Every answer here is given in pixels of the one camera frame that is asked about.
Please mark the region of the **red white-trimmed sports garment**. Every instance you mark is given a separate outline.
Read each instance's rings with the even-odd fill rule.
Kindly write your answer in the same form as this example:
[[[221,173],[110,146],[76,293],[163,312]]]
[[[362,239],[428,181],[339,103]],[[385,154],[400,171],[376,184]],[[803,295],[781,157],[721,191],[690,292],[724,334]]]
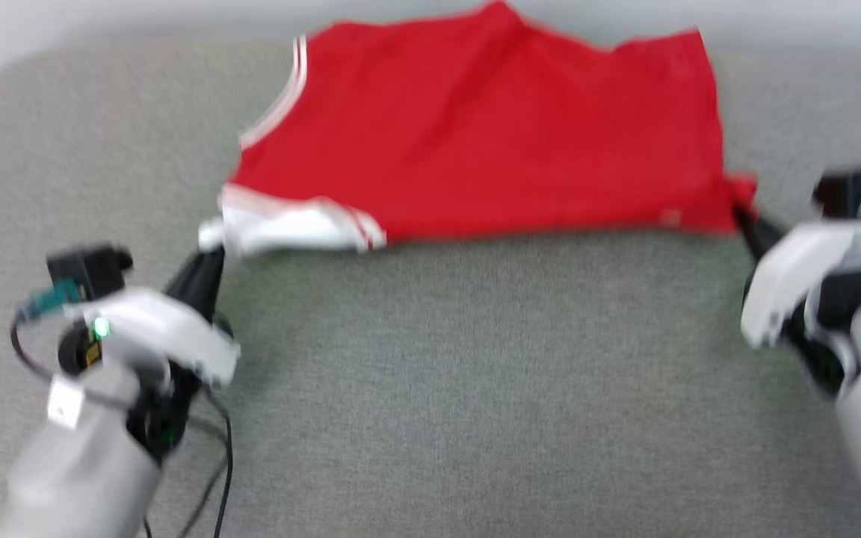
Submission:
[[[492,2],[291,41],[239,137],[205,251],[379,250],[571,229],[732,234],[756,180],[724,167],[696,30],[601,49]]]

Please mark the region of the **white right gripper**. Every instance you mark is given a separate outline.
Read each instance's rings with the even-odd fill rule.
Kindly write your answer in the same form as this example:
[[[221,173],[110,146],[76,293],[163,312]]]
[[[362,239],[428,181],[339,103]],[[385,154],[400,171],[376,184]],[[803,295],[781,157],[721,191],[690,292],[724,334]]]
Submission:
[[[756,263],[739,321],[747,343],[785,339],[800,353],[861,353],[861,219],[786,233],[744,205],[732,218]]]

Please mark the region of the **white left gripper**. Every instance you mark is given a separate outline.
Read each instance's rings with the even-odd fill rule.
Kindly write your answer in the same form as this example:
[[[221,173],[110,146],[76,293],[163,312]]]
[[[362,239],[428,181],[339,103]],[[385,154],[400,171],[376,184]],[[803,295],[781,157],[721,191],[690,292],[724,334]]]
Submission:
[[[63,313],[69,320],[106,324],[107,335],[171,358],[206,385],[226,387],[235,378],[241,347],[213,324],[225,258],[224,248],[189,256],[165,295],[126,287],[93,302],[65,304]]]

